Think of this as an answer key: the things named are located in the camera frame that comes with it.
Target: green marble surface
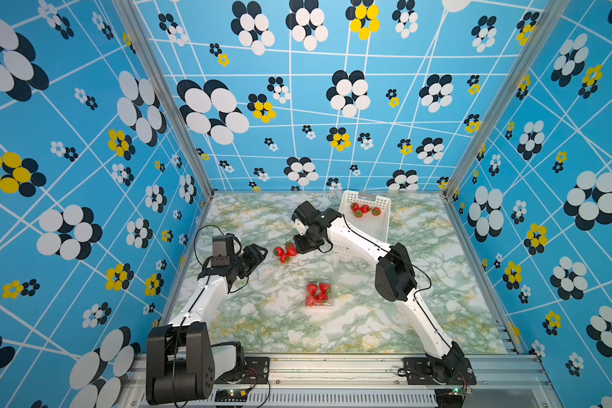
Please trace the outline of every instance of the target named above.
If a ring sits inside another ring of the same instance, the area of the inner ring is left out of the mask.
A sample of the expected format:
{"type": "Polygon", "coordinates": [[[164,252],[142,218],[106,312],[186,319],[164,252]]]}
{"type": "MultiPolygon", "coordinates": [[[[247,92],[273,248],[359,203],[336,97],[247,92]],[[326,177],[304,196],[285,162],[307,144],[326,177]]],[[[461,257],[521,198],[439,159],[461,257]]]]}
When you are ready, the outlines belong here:
{"type": "MultiPolygon", "coordinates": [[[[422,292],[440,325],[466,354],[505,353],[496,325],[467,264],[437,194],[384,193],[392,200],[388,241],[401,242],[433,288],[422,292]]],[[[398,311],[374,289],[375,271],[365,261],[334,251],[314,251],[282,265],[271,249],[291,241],[294,209],[305,200],[337,209],[341,192],[216,193],[205,224],[233,233],[243,246],[270,250],[249,284],[229,294],[209,325],[212,343],[240,341],[248,353],[423,353],[422,342],[398,311]],[[331,282],[334,306],[305,306],[311,279],[331,282]]],[[[211,228],[197,241],[200,260],[211,255],[211,228]]],[[[194,256],[173,307],[173,316],[194,292],[201,267],[194,256]]],[[[426,278],[417,274],[421,287],[426,278]]],[[[236,282],[235,287],[243,282],[236,282]]]]}

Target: white plastic basket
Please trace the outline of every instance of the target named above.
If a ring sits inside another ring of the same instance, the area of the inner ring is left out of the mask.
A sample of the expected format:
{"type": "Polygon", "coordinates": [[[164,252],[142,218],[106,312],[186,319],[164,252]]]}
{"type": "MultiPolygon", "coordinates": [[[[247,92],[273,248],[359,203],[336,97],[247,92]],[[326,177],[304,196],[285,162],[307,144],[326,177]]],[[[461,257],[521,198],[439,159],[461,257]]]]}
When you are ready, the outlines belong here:
{"type": "MultiPolygon", "coordinates": [[[[340,202],[338,212],[344,215],[344,218],[348,223],[356,228],[359,228],[359,230],[371,235],[377,240],[387,242],[388,229],[390,228],[391,203],[392,200],[390,200],[388,197],[363,193],[359,195],[357,191],[346,190],[343,194],[343,200],[340,202]],[[358,218],[351,210],[351,205],[354,202],[357,202],[360,206],[367,204],[369,208],[379,207],[381,209],[381,214],[379,216],[373,216],[372,213],[369,212],[358,218]]],[[[351,249],[336,244],[334,244],[334,251],[351,255],[356,254],[355,252],[351,251],[351,249]]]]}

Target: plastic strawberry container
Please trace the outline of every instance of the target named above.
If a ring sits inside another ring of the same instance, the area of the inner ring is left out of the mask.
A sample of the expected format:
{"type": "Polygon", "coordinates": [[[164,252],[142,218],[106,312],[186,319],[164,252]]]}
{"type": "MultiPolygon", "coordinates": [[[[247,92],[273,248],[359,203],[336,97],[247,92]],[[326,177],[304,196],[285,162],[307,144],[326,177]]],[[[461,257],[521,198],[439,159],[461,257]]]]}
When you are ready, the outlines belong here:
{"type": "Polygon", "coordinates": [[[331,286],[331,281],[328,279],[309,280],[306,282],[304,293],[306,307],[331,307],[334,305],[333,288],[331,286]]]}

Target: blue wallpaper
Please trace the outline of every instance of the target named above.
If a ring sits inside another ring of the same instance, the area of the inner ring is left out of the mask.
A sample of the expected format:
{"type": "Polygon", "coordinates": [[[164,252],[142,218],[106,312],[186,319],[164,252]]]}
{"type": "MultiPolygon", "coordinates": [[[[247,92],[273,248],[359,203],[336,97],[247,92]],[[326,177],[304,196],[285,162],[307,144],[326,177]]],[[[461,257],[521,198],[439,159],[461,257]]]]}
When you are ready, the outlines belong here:
{"type": "Polygon", "coordinates": [[[546,0],[135,4],[215,189],[439,191],[546,0]]]}
{"type": "Polygon", "coordinates": [[[453,197],[563,405],[612,407],[612,2],[571,2],[453,197]]]}
{"type": "Polygon", "coordinates": [[[0,407],[115,403],[196,187],[113,4],[0,1],[0,407]]]}

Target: black cable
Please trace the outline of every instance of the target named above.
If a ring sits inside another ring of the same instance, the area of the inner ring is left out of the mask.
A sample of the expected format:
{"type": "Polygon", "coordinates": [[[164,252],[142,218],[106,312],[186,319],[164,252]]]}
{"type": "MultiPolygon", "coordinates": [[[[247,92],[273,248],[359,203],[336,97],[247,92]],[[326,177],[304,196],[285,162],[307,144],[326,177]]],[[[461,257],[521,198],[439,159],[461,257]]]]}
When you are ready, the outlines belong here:
{"type": "Polygon", "coordinates": [[[200,233],[200,231],[201,231],[201,230],[203,230],[204,228],[206,228],[207,226],[213,226],[213,227],[217,228],[217,229],[218,229],[218,231],[220,231],[220,235],[224,235],[224,234],[222,233],[222,230],[220,229],[220,227],[219,227],[219,226],[217,226],[217,225],[212,225],[212,224],[209,224],[209,225],[204,225],[202,228],[200,228],[200,229],[198,229],[198,230],[196,231],[196,233],[195,233],[195,239],[194,239],[194,240],[193,240],[193,242],[192,242],[192,251],[193,251],[193,253],[195,254],[195,260],[197,261],[197,263],[198,263],[198,264],[200,264],[200,266],[204,266],[204,265],[202,265],[202,263],[200,262],[200,259],[197,257],[197,234],[199,234],[199,233],[200,233]]]}

